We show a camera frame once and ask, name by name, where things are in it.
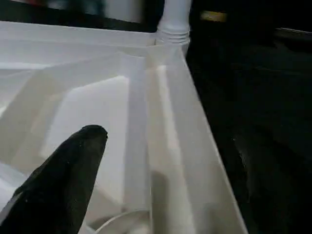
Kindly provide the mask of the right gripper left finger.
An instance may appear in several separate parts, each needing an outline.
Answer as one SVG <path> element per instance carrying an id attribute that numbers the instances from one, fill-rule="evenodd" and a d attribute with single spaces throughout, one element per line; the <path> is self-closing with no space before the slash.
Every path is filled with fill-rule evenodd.
<path id="1" fill-rule="evenodd" d="M 77 234 L 107 140 L 100 125 L 86 125 L 70 135 L 14 191 L 0 212 L 0 232 Z"/>

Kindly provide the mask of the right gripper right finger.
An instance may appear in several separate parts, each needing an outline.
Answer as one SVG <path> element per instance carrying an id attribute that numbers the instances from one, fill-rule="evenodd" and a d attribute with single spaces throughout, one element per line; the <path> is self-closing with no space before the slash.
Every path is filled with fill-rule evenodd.
<path id="1" fill-rule="evenodd" d="M 253 220 L 260 234 L 302 234 L 310 225 L 312 178 L 303 161 L 271 136 L 237 131 L 234 144 L 247 174 Z"/>

